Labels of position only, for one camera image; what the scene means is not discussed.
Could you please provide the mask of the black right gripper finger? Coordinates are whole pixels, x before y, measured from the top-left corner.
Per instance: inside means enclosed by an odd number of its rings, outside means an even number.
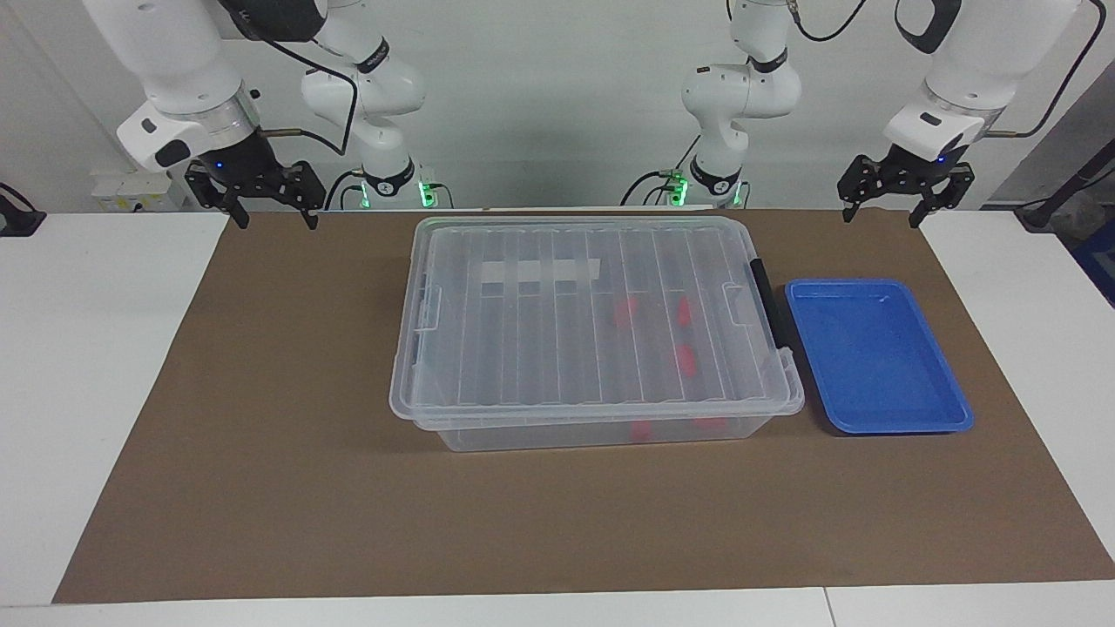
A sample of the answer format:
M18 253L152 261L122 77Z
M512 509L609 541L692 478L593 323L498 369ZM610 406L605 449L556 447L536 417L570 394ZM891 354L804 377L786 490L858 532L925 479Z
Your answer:
M219 210L231 218L240 230L248 229L250 218L240 203L240 195L235 189L219 189L203 164L188 164L185 181L192 194L198 200L200 206Z
M306 160L282 168L281 203L301 214L307 229L319 225L318 213L324 204L324 186L313 166Z

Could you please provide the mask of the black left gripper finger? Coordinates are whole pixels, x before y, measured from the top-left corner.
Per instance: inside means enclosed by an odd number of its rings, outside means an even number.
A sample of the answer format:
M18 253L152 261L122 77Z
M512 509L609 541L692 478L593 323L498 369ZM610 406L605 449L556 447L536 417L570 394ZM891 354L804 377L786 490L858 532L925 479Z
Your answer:
M843 202L841 218L851 223L864 203L884 193L881 163L867 155L857 155L838 179L838 197Z
M925 179L917 183L917 195L921 199L915 209L909 212L909 226L919 229L930 214L956 209L973 181L975 173L970 164L956 164L943 179Z

